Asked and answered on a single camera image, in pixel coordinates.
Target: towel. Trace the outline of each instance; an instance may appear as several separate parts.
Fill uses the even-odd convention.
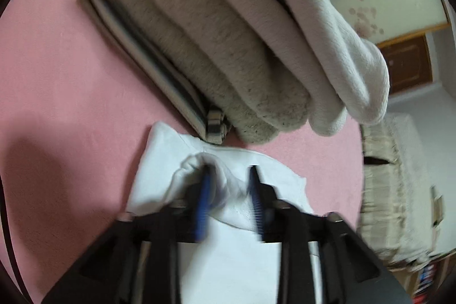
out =
[[[161,89],[205,141],[222,144],[231,124],[131,22],[113,0],[79,0],[102,35]]]
[[[208,235],[202,243],[179,244],[182,302],[276,303],[280,244],[260,243],[248,222],[253,216],[251,208],[241,208],[245,213],[238,213],[240,209],[233,205],[241,207],[238,190],[246,189],[249,166],[256,164],[262,180],[274,185],[279,197],[312,213],[305,194],[306,179],[279,161],[254,151],[209,145],[178,134],[164,123],[156,123],[141,158],[127,211],[143,215],[158,210],[164,202],[178,196],[181,187],[187,184],[181,175],[192,173],[206,161],[215,161],[222,172],[218,178],[219,189],[225,185],[233,191],[224,200],[224,214],[213,213],[209,218]],[[322,303],[319,252],[315,244],[309,243],[309,247],[315,298],[319,304]],[[143,243],[138,270],[142,278],[148,249],[150,244]],[[136,294],[134,303],[141,303],[141,294]]]
[[[102,19],[96,23],[109,29],[106,34],[114,34],[136,63],[144,65],[141,60],[147,54],[139,55],[125,46],[131,44],[131,38],[125,36],[129,31],[118,25],[137,29],[136,34],[148,42],[145,44],[155,45],[176,73],[220,110],[215,124],[222,125],[226,117],[245,142],[268,142],[279,131],[295,130],[307,120],[318,134],[333,135],[345,123],[345,106],[366,124],[376,123],[385,113],[386,63],[380,51],[359,38],[329,0],[82,3],[90,5],[93,18]],[[121,12],[115,16],[106,12],[106,3]],[[156,81],[153,72],[146,72]],[[190,104],[178,103],[189,120]]]
[[[218,189],[223,213],[212,217],[237,228],[254,230],[254,214],[247,196],[249,167],[258,165],[265,183],[277,187],[278,197],[301,210],[313,213],[304,189],[306,179],[279,161],[256,151],[220,147],[188,134],[178,134],[170,126],[157,122],[152,127],[147,147],[129,196],[127,211],[144,215],[179,197],[179,191],[192,182],[188,177],[202,164],[216,165]]]
[[[315,132],[331,135],[340,130],[344,106],[363,124],[375,124],[384,116],[389,91],[386,63],[330,0],[226,1],[307,88],[309,123]]]

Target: white towel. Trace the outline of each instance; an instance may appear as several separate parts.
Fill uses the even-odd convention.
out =
[[[363,124],[384,116],[389,80],[375,45],[362,40],[330,0],[226,0],[309,91],[309,123],[332,135],[350,115]]]
[[[217,147],[156,123],[149,135],[127,204],[137,215],[154,212],[181,192],[186,176],[202,161],[215,161],[219,189],[229,189],[223,212],[209,218],[208,236],[200,244],[180,244],[181,294],[184,304],[275,304],[280,244],[263,244],[252,231],[245,202],[251,165],[262,181],[277,188],[278,197],[313,213],[305,194],[306,179],[258,152]],[[317,303],[321,302],[319,260],[312,250]]]

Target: folded towel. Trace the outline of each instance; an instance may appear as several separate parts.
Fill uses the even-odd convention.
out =
[[[344,104],[359,122],[377,122],[386,110],[389,86],[379,50],[360,39],[329,0],[282,1],[296,20],[280,0],[83,3],[155,82],[157,74],[144,68],[143,60],[156,60],[147,54],[157,54],[154,48],[161,51],[175,67],[172,75],[186,77],[197,95],[220,108],[220,120],[215,123],[221,126],[226,116],[245,142],[270,141],[279,131],[299,128],[308,118],[318,134],[335,134],[345,123]],[[106,15],[105,9],[113,8],[122,11]],[[311,23],[318,33],[311,30]],[[131,44],[131,34],[145,40],[143,51],[126,45]],[[178,109],[187,120],[193,119],[192,125],[207,139],[207,122],[204,133],[205,122],[189,115],[194,100],[182,101]],[[222,135],[215,136],[212,142],[221,140]]]
[[[177,110],[209,143],[221,144],[231,124],[218,107],[207,101],[158,48],[143,36],[116,2],[79,0],[102,35],[126,54],[161,89]]]
[[[203,164],[216,168],[218,198],[211,216],[236,228],[255,230],[255,213],[248,195],[249,167],[258,165],[262,180],[277,187],[278,196],[313,213],[305,194],[306,179],[259,152],[204,143],[155,123],[131,189],[127,210],[142,215],[178,198],[192,174]]]
[[[307,90],[225,0],[119,2],[234,127],[246,126],[239,101],[278,130],[306,122]]]
[[[362,40],[330,0],[226,0],[307,88],[309,122],[319,134],[337,132],[345,109],[360,123],[385,114],[389,81],[380,51]]]

